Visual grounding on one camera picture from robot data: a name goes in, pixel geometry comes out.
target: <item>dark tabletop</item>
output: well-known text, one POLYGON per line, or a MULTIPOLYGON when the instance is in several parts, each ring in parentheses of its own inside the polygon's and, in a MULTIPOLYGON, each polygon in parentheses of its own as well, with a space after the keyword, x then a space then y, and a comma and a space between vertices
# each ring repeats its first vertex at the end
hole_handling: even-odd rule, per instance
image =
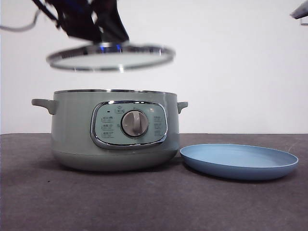
POLYGON ((1 135, 3 231, 307 231, 308 134, 181 134, 181 147, 237 143, 289 151, 295 171, 269 181, 198 173, 179 154, 146 170, 59 165, 50 134, 1 135))

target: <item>white wall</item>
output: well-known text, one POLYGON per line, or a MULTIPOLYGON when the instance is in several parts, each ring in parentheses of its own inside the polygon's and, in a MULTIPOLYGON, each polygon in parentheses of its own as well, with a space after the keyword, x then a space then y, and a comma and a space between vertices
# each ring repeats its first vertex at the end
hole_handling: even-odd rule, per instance
MULTIPOLYGON (((1 23, 32 20, 30 0, 2 0, 1 23)), ((31 105, 55 90, 170 91, 189 101, 180 132, 308 133, 308 27, 289 13, 303 0, 119 0, 134 43, 174 48, 174 63, 127 73, 51 69, 47 54, 84 42, 39 16, 31 31, 1 31, 1 133, 50 132, 31 105)))

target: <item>pot handle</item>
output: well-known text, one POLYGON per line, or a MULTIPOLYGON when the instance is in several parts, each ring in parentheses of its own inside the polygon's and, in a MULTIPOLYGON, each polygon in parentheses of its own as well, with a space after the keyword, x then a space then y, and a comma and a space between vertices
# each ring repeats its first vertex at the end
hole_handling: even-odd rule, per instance
POLYGON ((178 113, 180 114, 185 107, 188 107, 188 102, 178 102, 178 113))
POLYGON ((51 115, 56 114, 57 103, 55 100, 33 99, 31 103, 34 106, 45 107, 51 115))

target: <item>control knob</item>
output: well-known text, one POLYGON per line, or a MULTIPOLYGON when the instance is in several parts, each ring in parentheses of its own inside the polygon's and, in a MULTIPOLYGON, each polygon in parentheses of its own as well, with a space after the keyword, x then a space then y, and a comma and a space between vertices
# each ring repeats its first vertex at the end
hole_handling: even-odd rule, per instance
POLYGON ((147 131, 149 121, 143 112, 130 111, 123 116, 121 126, 127 135, 139 137, 147 131))

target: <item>cooking pot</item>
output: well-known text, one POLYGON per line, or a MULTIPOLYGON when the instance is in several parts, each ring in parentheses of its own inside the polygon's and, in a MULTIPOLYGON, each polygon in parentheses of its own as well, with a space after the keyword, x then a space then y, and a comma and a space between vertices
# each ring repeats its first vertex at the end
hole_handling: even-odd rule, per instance
POLYGON ((124 171, 161 164, 179 149, 179 118, 187 102, 169 92, 61 90, 33 99, 52 115, 51 149, 63 165, 124 171))

